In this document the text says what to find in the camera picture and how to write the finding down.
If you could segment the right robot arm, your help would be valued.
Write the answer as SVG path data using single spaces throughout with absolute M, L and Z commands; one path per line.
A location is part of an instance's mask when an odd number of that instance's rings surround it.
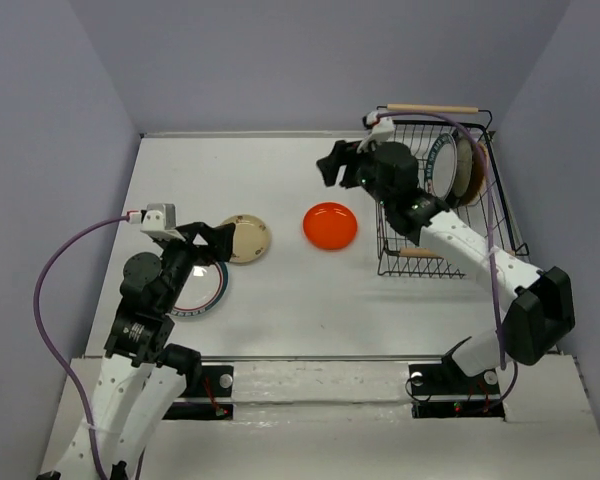
M 364 189 L 397 233 L 490 293 L 495 326 L 444 355 L 440 379 L 448 390 L 462 392 L 477 375 L 511 361 L 532 366 L 574 329 L 569 275 L 559 267 L 542 270 L 526 263 L 471 229 L 420 187 L 418 163 L 406 145 L 387 142 L 363 152 L 357 143 L 339 140 L 316 166 L 326 186 Z

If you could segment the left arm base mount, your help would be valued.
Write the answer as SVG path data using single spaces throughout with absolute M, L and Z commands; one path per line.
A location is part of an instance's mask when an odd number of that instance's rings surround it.
M 188 383 L 172 403 L 164 420 L 229 421 L 233 419 L 234 366 L 204 364 L 196 384 Z

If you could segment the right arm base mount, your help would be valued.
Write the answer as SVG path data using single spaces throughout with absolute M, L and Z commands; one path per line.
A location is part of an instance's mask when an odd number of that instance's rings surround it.
M 415 419 L 505 418 L 495 370 L 474 377 L 445 377 L 441 363 L 409 365 L 405 392 Z

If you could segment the woven bamboo round plate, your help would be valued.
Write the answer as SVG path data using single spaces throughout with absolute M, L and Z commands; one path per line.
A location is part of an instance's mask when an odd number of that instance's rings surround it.
M 482 151 L 481 155 L 486 161 L 489 161 L 489 154 L 486 145 L 482 142 L 478 142 L 477 145 Z M 473 151 L 471 177 L 468 188 L 462 198 L 462 203 L 464 205 L 474 204 L 478 200 L 486 183 L 484 162 L 481 160 L 481 155 L 476 151 Z

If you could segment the black rimmed beige plate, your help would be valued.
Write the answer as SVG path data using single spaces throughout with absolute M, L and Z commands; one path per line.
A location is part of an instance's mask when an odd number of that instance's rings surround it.
M 474 150 L 471 141 L 458 130 L 452 133 L 456 146 L 456 173 L 447 203 L 455 208 L 465 205 L 474 187 Z

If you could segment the white plate teal red rim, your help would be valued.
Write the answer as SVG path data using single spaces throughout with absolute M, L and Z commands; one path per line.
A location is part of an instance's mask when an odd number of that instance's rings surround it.
M 194 266 L 170 315 L 192 319 L 208 313 L 223 298 L 228 285 L 229 273 L 224 262 Z

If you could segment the teal rim Hao Wei plate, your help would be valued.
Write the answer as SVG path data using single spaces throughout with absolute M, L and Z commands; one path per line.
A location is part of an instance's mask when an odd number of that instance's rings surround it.
M 451 134 L 443 133 L 436 138 L 428 152 L 424 169 L 425 189 L 444 200 L 451 192 L 456 170 L 455 140 Z

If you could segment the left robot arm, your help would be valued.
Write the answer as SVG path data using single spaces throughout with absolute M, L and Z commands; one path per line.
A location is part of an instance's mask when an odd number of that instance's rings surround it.
M 123 267 L 116 309 L 99 376 L 88 394 L 69 362 L 59 353 L 41 318 L 34 287 L 33 312 L 39 334 L 79 395 L 83 418 L 61 459 L 44 479 L 139 478 L 146 446 L 157 425 L 180 395 L 201 383 L 198 351 L 173 344 L 170 314 L 197 266 L 231 258 L 235 227 L 203 222 L 176 226 L 158 211 L 124 216 L 138 223 L 161 252 L 141 252 Z

